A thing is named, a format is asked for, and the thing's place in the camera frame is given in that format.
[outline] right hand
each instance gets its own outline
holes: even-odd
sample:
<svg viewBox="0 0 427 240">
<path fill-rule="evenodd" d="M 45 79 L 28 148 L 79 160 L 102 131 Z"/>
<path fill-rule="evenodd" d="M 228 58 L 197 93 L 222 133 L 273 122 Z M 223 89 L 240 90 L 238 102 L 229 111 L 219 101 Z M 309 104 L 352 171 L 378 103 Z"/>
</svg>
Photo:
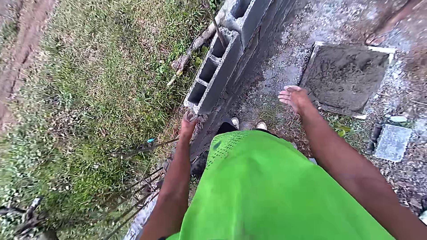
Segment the right hand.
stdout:
<svg viewBox="0 0 427 240">
<path fill-rule="evenodd" d="M 292 106 L 294 112 L 301 114 L 301 111 L 312 105 L 307 96 L 307 90 L 299 86 L 289 85 L 284 87 L 284 91 L 279 93 L 279 101 Z"/>
<path fill-rule="evenodd" d="M 193 114 L 190 113 L 190 111 L 185 112 L 184 117 L 181 120 L 181 131 L 179 135 L 180 138 L 185 138 L 190 140 L 191 136 L 193 135 L 194 127 L 198 122 L 197 118 L 195 119 L 192 119 L 192 118 L 193 118 Z"/>
</svg>

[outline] white sneaker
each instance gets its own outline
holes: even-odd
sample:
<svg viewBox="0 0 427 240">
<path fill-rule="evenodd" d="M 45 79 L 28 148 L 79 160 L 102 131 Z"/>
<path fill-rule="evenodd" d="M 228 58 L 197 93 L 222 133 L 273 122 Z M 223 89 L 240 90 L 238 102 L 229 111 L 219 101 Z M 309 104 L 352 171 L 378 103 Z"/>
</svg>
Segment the white sneaker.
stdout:
<svg viewBox="0 0 427 240">
<path fill-rule="evenodd" d="M 261 121 L 257 124 L 257 129 L 267 130 L 267 124 L 265 122 Z"/>
<path fill-rule="evenodd" d="M 237 117 L 233 117 L 231 119 L 231 122 L 233 123 L 233 125 L 239 130 L 239 119 Z"/>
</svg>

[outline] concrete block top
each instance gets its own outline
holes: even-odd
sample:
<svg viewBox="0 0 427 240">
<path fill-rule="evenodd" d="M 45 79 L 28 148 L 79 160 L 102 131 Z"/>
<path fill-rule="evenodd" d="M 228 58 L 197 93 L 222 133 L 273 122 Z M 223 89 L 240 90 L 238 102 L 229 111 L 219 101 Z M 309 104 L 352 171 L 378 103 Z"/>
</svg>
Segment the concrete block top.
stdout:
<svg viewBox="0 0 427 240">
<path fill-rule="evenodd" d="M 374 156 L 393 162 L 402 161 L 412 130 L 384 124 Z"/>
</svg>

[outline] neon green mesh jersey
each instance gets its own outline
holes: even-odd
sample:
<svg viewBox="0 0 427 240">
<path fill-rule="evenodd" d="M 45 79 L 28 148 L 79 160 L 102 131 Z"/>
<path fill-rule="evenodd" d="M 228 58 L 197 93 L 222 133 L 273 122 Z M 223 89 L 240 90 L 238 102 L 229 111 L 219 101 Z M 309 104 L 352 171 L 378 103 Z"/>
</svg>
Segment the neon green mesh jersey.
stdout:
<svg viewBox="0 0 427 240">
<path fill-rule="evenodd" d="M 211 143 L 205 172 L 168 239 L 394 239 L 321 167 L 261 131 Z"/>
</svg>

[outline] finger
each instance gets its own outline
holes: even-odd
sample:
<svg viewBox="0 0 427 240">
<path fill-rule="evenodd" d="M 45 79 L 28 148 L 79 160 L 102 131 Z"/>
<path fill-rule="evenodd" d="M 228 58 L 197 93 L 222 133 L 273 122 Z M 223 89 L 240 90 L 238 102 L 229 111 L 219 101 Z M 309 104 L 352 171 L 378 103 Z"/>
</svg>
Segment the finger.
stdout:
<svg viewBox="0 0 427 240">
<path fill-rule="evenodd" d="M 286 103 L 286 104 L 291 105 L 291 101 L 290 101 L 290 100 L 287 100 L 287 99 L 279 99 L 279 101 L 280 101 L 280 102 L 283 102 L 283 103 Z"/>
<path fill-rule="evenodd" d="M 288 96 L 290 96 L 291 95 L 291 93 L 290 92 L 288 92 L 288 91 L 280 91 L 280 93 L 279 93 L 280 95 L 288 95 Z"/>
<path fill-rule="evenodd" d="M 288 96 L 288 95 L 279 95 L 279 96 L 277 96 L 277 98 L 285 99 L 285 100 L 291 100 L 291 96 Z"/>
<path fill-rule="evenodd" d="M 185 113 L 184 113 L 184 117 L 183 117 L 183 119 L 185 120 L 185 121 L 187 121 L 187 122 L 189 122 L 189 120 L 188 120 L 188 115 L 190 114 L 190 111 L 186 111 Z"/>
<path fill-rule="evenodd" d="M 296 85 L 284 86 L 284 89 L 290 93 L 302 90 L 302 88 L 300 88 L 299 86 L 296 86 Z"/>
</svg>

